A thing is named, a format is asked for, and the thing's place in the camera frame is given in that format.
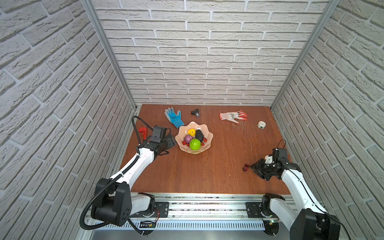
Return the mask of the pink wavy fruit bowl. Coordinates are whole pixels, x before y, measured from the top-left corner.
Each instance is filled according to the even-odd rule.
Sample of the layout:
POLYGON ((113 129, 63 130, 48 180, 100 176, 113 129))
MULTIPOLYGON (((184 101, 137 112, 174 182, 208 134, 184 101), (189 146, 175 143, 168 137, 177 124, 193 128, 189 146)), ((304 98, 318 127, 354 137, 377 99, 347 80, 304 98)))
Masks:
POLYGON ((199 125, 196 122, 190 122, 187 126, 182 126, 179 128, 179 133, 175 137, 175 140, 182 151, 189 154, 199 154, 210 148, 213 136, 214 136, 213 133, 209 131, 208 126, 206 124, 199 125), (203 141, 205 146, 201 146, 201 148, 197 151, 193 151, 190 149, 190 147, 187 147, 187 145, 182 144, 185 136, 188 135, 187 131, 191 128, 195 130, 201 130, 205 138, 207 139, 207 142, 203 141))

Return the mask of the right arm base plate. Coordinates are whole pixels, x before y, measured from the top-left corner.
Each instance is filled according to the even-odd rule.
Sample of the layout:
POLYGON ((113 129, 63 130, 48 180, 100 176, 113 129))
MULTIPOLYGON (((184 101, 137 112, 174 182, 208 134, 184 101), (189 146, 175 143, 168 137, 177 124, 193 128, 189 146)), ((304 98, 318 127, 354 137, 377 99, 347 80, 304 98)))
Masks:
POLYGON ((271 210, 270 203, 246 202, 248 218, 278 219, 279 217, 271 210))

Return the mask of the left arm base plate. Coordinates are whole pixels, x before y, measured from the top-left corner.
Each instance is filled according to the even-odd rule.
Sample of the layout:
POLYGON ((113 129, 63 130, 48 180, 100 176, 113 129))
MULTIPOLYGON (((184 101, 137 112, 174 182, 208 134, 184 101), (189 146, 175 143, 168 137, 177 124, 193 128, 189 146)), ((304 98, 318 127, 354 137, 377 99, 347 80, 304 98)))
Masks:
POLYGON ((150 213, 148 211, 138 212, 131 215, 133 218, 167 218, 169 214, 170 203, 169 202, 155 202, 154 209, 150 213))

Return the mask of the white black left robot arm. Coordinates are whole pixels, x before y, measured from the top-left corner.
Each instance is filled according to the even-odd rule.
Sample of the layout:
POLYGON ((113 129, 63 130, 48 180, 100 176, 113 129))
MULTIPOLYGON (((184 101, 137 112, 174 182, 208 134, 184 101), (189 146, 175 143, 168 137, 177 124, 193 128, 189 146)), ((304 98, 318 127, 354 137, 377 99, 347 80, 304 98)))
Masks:
POLYGON ((147 193, 132 194, 131 189, 146 167, 158 156, 169 154, 177 143, 171 129, 154 126, 152 135, 138 140, 132 159, 110 178, 97 182, 95 194, 81 213, 79 224, 84 230, 95 230, 107 225, 123 226, 129 223, 135 231, 145 235, 131 220, 131 216, 142 213, 159 219, 155 197, 147 193))

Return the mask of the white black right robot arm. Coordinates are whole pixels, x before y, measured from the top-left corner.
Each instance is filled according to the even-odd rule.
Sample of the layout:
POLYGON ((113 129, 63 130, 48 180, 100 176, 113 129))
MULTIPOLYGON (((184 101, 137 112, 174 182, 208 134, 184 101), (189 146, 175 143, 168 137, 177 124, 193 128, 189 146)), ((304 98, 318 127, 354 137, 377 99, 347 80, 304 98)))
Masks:
POLYGON ((264 232, 267 235, 274 236, 278 233, 279 223, 273 220, 278 218, 289 230, 291 240, 339 239, 344 225, 319 203, 307 185, 300 167, 289 161, 286 149, 273 149, 272 154, 249 168, 263 180, 269 181, 271 177, 282 180, 298 209, 294 211, 284 197, 271 193, 266 193, 259 204, 247 203, 249 218, 265 218, 264 232))

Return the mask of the green bumpy fake fruit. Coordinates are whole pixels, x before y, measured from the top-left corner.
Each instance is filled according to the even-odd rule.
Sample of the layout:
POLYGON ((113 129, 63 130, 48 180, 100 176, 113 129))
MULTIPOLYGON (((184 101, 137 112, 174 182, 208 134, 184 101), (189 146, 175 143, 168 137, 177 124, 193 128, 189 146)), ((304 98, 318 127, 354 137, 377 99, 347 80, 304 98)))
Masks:
POLYGON ((202 146, 202 144, 201 144, 201 141, 199 139, 192 139, 189 142, 189 147, 193 151, 199 150, 201 148, 201 146, 202 146))

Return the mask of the dark fake avocado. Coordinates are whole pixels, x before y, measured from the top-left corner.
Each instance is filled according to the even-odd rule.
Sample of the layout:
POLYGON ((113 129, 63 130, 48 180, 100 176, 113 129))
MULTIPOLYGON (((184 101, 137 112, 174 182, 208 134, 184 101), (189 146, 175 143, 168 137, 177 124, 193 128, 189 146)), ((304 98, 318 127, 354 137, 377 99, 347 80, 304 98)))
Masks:
POLYGON ((196 130, 195 134, 196 139, 198 139, 200 142, 203 142, 205 140, 205 136, 201 130, 196 130))

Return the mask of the fake cherry pair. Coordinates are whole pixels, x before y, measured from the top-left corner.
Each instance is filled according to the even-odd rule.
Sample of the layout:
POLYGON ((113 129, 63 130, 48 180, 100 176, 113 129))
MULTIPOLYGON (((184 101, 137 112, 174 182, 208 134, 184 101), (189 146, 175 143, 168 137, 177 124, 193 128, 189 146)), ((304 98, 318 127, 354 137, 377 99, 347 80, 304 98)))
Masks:
POLYGON ((250 166, 248 164, 245 164, 243 167, 243 171, 246 172, 249 168, 250 168, 250 166))

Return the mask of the purple fake fruit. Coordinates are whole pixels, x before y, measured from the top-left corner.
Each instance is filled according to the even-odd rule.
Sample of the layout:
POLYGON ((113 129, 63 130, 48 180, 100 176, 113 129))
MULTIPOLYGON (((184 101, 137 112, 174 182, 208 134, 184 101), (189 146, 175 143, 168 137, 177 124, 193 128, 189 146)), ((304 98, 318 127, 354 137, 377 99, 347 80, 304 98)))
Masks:
POLYGON ((185 136, 184 141, 186 141, 187 143, 190 143, 190 141, 191 141, 192 139, 193 139, 192 136, 187 135, 187 136, 185 136))

